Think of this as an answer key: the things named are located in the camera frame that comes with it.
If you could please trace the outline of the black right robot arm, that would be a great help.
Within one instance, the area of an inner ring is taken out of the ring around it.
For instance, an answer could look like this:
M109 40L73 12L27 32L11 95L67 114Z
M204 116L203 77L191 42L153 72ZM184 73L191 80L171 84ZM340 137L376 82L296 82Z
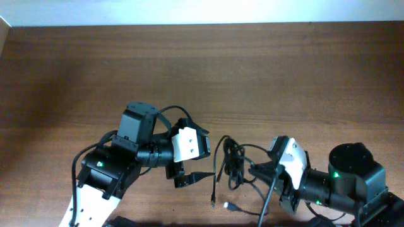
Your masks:
M279 195L289 214L304 201L351 214L352 226L403 226L403 199L389 191L384 167L363 143L333 148L327 172L312 168L293 138L275 138L266 153L270 161L251 165L249 173Z

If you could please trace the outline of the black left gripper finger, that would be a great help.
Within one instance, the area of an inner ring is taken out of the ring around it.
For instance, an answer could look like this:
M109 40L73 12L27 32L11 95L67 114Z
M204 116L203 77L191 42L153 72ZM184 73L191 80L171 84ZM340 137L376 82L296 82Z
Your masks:
M209 134L209 131L200 127L197 123L195 123L193 120L189 118L180 118L178 120L178 127L183 129L185 127L190 127L192 129L195 129L197 134L201 134L203 136L207 136Z
M184 179L182 180L182 186L187 187L189 185L195 184L199 182L200 180L213 176L213 172L192 172L189 175L184 176Z

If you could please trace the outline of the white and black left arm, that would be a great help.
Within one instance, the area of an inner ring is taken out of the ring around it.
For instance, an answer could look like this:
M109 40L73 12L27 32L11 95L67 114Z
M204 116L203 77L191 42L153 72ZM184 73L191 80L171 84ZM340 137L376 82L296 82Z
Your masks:
M171 124L162 110L129 103L118 129L80 151L72 163L72 198L61 226L103 226L142 168L164 167L176 188L192 185L210 172L186 174L183 162L211 154L208 131L187 114Z

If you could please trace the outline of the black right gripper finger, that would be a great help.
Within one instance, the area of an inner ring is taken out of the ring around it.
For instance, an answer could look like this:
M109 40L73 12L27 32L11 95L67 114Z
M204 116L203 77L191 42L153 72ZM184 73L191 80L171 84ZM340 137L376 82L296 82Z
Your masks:
M274 183L275 192L283 192L284 190L284 170L283 167L272 169L272 168L253 168L250 167L248 172L256 177L258 180L266 183L268 186L272 186Z
M253 170L259 172L277 172L278 163L276 161L268 161L265 163L257 163L253 166Z

